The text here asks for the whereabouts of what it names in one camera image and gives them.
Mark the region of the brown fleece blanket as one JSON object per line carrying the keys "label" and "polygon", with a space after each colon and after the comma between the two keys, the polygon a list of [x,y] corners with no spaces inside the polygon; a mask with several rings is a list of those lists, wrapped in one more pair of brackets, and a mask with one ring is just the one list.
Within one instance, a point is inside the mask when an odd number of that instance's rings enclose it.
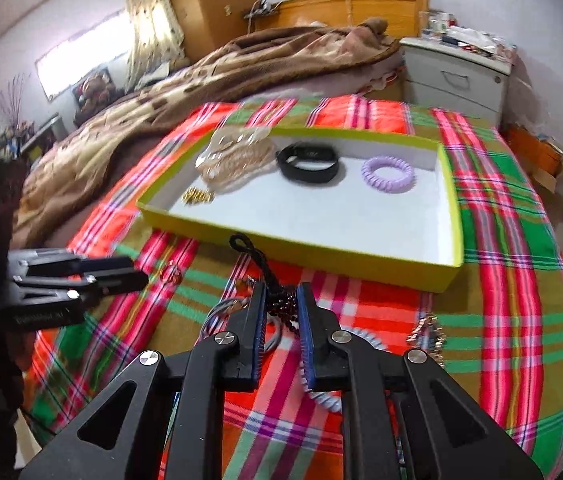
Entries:
{"label": "brown fleece blanket", "polygon": [[241,36],[175,75],[107,107],[57,142],[29,172],[12,247],[39,247],[94,200],[111,162],[137,136],[163,138],[207,103],[237,102],[281,84],[391,58],[383,18],[343,27],[291,26]]}

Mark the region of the orange box on floor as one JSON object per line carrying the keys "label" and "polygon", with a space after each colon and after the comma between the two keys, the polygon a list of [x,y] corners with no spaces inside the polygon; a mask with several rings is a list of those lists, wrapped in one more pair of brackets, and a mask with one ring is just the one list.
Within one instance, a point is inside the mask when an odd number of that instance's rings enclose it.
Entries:
{"label": "orange box on floor", "polygon": [[527,128],[508,125],[504,139],[522,169],[541,188],[556,192],[563,175],[563,149],[550,136],[536,136]]}

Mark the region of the wooden headboard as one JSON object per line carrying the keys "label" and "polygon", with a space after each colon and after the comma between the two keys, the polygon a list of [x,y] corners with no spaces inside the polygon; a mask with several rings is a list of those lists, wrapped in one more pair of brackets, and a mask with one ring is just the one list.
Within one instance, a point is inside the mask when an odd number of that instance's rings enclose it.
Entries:
{"label": "wooden headboard", "polygon": [[419,16],[429,10],[429,0],[285,0],[274,4],[271,14],[256,16],[253,30],[310,25],[353,26],[367,18],[382,18],[394,39],[417,37]]}

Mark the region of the yellow-green shallow tray box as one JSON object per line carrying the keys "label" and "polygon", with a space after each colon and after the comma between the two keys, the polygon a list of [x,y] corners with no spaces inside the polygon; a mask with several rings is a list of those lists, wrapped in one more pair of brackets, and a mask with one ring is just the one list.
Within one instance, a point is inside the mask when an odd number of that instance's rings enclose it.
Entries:
{"label": "yellow-green shallow tray box", "polygon": [[[464,264],[464,240],[449,159],[439,141],[394,132],[273,127],[281,150],[295,142],[321,142],[340,159],[327,184],[286,179],[263,170],[209,203],[187,205],[183,195],[203,188],[196,159],[208,148],[204,133],[186,146],[137,200],[149,226],[225,246],[250,237],[268,258],[425,292],[444,292]],[[366,184],[364,162],[393,156],[414,169],[402,193]]]}

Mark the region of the grey bedside cabinet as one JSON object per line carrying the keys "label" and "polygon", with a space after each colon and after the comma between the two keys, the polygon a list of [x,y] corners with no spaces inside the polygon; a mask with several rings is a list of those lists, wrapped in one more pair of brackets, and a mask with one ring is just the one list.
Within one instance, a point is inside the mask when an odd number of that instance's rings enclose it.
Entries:
{"label": "grey bedside cabinet", "polygon": [[404,100],[501,123],[513,66],[459,47],[403,38]]}

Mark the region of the beige hair claw clip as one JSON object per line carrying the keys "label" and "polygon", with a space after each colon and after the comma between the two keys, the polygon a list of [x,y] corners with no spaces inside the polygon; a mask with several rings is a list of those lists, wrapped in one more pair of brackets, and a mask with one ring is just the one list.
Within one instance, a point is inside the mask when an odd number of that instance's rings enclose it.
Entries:
{"label": "beige hair claw clip", "polygon": [[198,155],[195,167],[212,191],[223,191],[271,166],[276,145],[271,127],[221,127]]}

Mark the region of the patterned curtain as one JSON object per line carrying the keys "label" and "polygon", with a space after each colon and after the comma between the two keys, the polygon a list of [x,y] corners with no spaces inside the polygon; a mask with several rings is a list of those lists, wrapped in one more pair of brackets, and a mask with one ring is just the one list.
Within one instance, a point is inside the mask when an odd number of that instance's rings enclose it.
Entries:
{"label": "patterned curtain", "polygon": [[170,0],[125,0],[133,29],[126,89],[165,62],[185,58],[184,32]]}

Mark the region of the clutter on cabinet top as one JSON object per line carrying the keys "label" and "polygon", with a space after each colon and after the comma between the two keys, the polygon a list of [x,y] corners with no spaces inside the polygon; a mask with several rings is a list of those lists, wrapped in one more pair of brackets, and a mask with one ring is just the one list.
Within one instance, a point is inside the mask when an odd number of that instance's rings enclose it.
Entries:
{"label": "clutter on cabinet top", "polygon": [[486,58],[513,65],[517,58],[517,46],[507,40],[457,24],[452,13],[442,11],[420,11],[419,32],[425,39],[449,44]]}

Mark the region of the black smart band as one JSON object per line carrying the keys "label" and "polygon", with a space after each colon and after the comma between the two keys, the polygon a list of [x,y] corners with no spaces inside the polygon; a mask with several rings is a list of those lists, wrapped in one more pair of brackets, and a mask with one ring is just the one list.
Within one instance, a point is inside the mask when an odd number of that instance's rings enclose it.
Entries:
{"label": "black smart band", "polygon": [[339,174],[339,155],[330,145],[292,143],[276,153],[281,174],[290,181],[327,184]]}

